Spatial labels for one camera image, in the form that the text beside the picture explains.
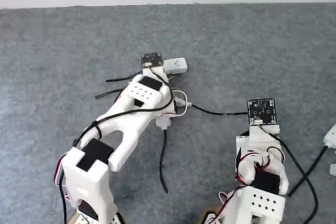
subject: black square component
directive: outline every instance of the black square component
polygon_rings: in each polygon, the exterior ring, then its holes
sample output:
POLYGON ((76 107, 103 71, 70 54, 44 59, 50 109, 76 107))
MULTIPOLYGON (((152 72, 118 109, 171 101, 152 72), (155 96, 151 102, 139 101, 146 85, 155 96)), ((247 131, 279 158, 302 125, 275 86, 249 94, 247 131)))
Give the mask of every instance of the black square component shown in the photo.
POLYGON ((277 123, 274 98, 249 100, 247 109, 250 126, 277 123))

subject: white plastic housing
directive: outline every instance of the white plastic housing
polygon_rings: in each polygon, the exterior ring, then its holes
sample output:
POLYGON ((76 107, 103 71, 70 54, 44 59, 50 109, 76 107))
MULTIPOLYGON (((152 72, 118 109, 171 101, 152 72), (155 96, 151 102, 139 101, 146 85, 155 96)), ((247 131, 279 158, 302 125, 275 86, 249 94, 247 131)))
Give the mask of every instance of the white plastic housing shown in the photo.
POLYGON ((124 93, 148 104, 151 108, 162 100, 162 93, 135 81, 130 82, 124 93))
MULTIPOLYGON (((134 98, 140 98, 139 100, 144 101, 142 109, 159 108, 169 102, 170 90, 167 85, 162 84, 160 90, 156 91, 144 85, 140 85, 138 81, 141 78, 142 75, 136 76, 121 93, 116 103, 104 115, 98 117, 97 121, 120 112, 138 109, 134 107, 134 98)), ((138 144, 140 134, 145 130, 149 122, 152 119, 156 119, 161 116, 162 113, 169 112, 174 112, 173 102, 162 111, 127 114, 114 119, 109 119, 99 124, 103 136, 108 135, 113 131, 121 131, 123 133, 121 144, 115 149, 109 158, 109 167, 113 172, 119 171, 129 158, 138 144)), ((80 147, 83 148, 92 138, 98 138, 98 136, 97 129, 91 129, 81 140, 80 147)))
POLYGON ((261 218, 262 224, 279 224, 282 221, 286 199, 247 186, 236 192, 224 210, 223 224, 251 224, 252 216, 261 218))
POLYGON ((329 148, 336 148, 336 124, 327 132, 323 142, 329 148))
POLYGON ((164 61, 163 69, 167 74, 186 73, 188 65, 185 58, 169 59, 164 61))
MULTIPOLYGON (((278 125, 266 125, 263 126, 265 131, 270 133, 279 133, 280 128, 278 125)), ((281 163, 281 153, 271 148, 269 152, 267 152, 267 148, 270 146, 274 146, 276 148, 281 149, 281 145, 279 141, 274 139, 272 136, 264 132, 258 126, 250 126, 249 136, 237 136, 236 137, 236 152, 238 153, 241 148, 241 156, 244 156, 248 153, 249 150, 253 150, 254 152, 260 153, 257 156, 250 156, 241 161, 239 163, 239 173, 242 179, 250 184, 255 177, 255 162, 262 163, 264 160, 264 164, 268 160, 268 155, 270 154, 270 164, 265 169, 267 172, 271 172, 280 176, 280 188, 279 194, 285 195, 288 191, 289 182, 286 175, 285 167, 281 163)))
MULTIPOLYGON (((82 212, 78 211, 77 212, 80 214, 75 221, 74 224, 100 224, 98 221, 95 219, 92 219, 90 216, 87 216, 83 214, 82 212)), ((115 215, 111 221, 111 224, 121 224, 121 221, 118 217, 118 215, 115 215)))
POLYGON ((70 203, 77 208, 86 201, 99 216, 100 224, 110 224, 118 209, 109 187, 109 168, 96 160, 86 172, 77 167, 85 153, 73 147, 62 160, 70 203))

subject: white connector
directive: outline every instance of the white connector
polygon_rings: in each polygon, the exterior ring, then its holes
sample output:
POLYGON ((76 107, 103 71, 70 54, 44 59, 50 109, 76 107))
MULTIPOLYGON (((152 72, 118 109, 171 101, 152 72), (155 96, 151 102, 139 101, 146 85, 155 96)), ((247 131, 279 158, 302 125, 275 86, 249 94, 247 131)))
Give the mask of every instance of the white connector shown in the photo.
MULTIPOLYGON (((178 107, 184 107, 185 106, 185 101, 182 98, 175 97, 174 98, 176 102, 176 106, 178 107)), ((191 107, 191 102, 187 102, 188 107, 191 107)))
POLYGON ((188 65, 185 58, 169 59, 164 61, 163 69, 167 74, 186 73, 188 65))
POLYGON ((336 124, 325 135, 323 142, 325 146, 336 149, 336 124))
POLYGON ((155 120, 157 127, 161 128, 162 130, 167 130, 168 127, 171 125, 172 120, 167 115, 163 115, 155 120))

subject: black circuit board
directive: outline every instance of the black circuit board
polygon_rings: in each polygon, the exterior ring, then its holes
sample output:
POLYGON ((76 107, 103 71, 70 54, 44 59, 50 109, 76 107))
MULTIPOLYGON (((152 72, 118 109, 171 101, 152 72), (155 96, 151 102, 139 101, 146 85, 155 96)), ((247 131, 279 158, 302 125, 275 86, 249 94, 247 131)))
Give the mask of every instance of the black circuit board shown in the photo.
POLYGON ((274 98, 249 100, 247 108, 250 126, 277 123, 274 98))
POLYGON ((163 58, 160 52, 151 52, 141 56, 142 68, 154 68, 163 66, 163 58))

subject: gray carpet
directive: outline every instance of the gray carpet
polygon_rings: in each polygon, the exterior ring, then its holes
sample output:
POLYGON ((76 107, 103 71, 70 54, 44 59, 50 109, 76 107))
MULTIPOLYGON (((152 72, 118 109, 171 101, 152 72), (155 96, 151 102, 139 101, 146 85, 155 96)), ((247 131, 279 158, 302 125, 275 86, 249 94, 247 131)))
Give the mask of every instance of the gray carpet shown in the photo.
MULTIPOLYGON (((123 87, 106 78, 140 70, 139 55, 185 57, 173 80, 196 105, 245 111, 246 100, 275 97, 282 138, 307 169, 336 122, 336 4, 161 5, 0 11, 0 223, 62 223, 52 176, 61 154, 123 87)), ((111 174, 128 223, 195 223, 234 181, 235 136, 246 116, 190 108, 169 128, 164 176, 162 132, 152 123, 123 169, 111 174)), ((120 134, 105 138, 116 146, 120 134)), ((336 223, 333 151, 312 174, 320 209, 311 223, 336 223)), ((291 185, 300 177, 287 156, 291 185)), ((286 203, 283 223, 309 216, 306 184, 286 203)))

